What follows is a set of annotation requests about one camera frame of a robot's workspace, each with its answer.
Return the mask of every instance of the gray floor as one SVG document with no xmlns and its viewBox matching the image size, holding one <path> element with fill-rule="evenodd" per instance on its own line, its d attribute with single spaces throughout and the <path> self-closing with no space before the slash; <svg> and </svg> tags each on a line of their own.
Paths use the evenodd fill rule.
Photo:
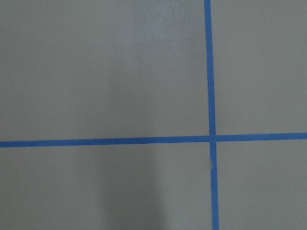
<svg viewBox="0 0 307 230">
<path fill-rule="evenodd" d="M 212 0 L 217 134 L 307 132 L 307 4 Z M 202 0 L 0 2 L 0 141 L 208 135 Z M 221 230 L 307 228 L 306 141 L 217 144 Z M 0 229 L 211 230 L 208 143 L 0 149 Z"/>
</svg>

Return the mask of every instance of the blue tape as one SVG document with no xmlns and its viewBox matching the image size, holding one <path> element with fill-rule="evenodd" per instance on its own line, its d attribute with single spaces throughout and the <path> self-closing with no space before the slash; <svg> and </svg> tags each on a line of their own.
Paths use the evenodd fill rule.
<svg viewBox="0 0 307 230">
<path fill-rule="evenodd" d="M 302 140 L 307 133 L 218 135 L 217 141 Z"/>
<path fill-rule="evenodd" d="M 0 148 L 209 142 L 209 136 L 0 141 Z"/>
<path fill-rule="evenodd" d="M 212 168 L 211 168 L 212 229 L 219 230 L 215 95 L 214 95 L 214 70 L 213 70 L 213 38 L 212 38 L 210 0 L 204 0 L 204 6 L 205 6 L 207 81 L 208 81 L 208 103 L 209 103 L 210 159 L 211 159 L 211 164 L 212 164 Z"/>
</svg>

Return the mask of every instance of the gray surface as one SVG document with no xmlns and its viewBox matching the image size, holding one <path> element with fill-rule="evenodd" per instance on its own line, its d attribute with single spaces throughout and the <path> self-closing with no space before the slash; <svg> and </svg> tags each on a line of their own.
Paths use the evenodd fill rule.
<svg viewBox="0 0 307 230">
<path fill-rule="evenodd" d="M 306 132 L 305 0 L 213 0 L 218 134 Z"/>
<path fill-rule="evenodd" d="M 209 145 L 1 149 L 2 230 L 210 230 Z"/>
<path fill-rule="evenodd" d="M 1 1 L 0 139 L 207 135 L 203 12 L 202 0 Z"/>
<path fill-rule="evenodd" d="M 218 143 L 221 230 L 307 229 L 307 141 Z"/>
</svg>

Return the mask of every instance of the blue painter's tape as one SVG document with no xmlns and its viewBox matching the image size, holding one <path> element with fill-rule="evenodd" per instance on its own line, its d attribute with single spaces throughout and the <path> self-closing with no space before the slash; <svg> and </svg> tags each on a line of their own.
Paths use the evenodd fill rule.
<svg viewBox="0 0 307 230">
<path fill-rule="evenodd" d="M 0 141 L 0 148 L 209 142 L 209 136 Z"/>
<path fill-rule="evenodd" d="M 212 164 L 211 168 L 212 230 L 219 230 L 219 202 L 218 202 L 218 178 L 217 178 L 211 1 L 204 0 L 204 6 L 205 6 L 206 57 L 207 57 L 208 103 L 209 103 L 210 159 Z"/>
<path fill-rule="evenodd" d="M 216 138 L 217 141 L 300 140 L 307 139 L 307 133 L 218 135 Z"/>
</svg>

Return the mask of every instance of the vertical tape strip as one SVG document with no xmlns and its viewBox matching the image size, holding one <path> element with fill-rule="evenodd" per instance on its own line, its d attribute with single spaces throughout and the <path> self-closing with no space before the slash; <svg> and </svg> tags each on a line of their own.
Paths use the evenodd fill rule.
<svg viewBox="0 0 307 230">
<path fill-rule="evenodd" d="M 212 229 L 219 230 L 219 204 L 218 204 L 216 127 L 215 127 L 215 96 L 214 96 L 214 71 L 213 71 L 213 40 L 212 40 L 210 0 L 204 0 L 204 6 L 205 6 L 207 79 L 208 79 L 208 99 L 209 99 L 210 158 L 211 158 L 211 163 L 212 163 L 212 168 L 211 168 Z"/>
</svg>

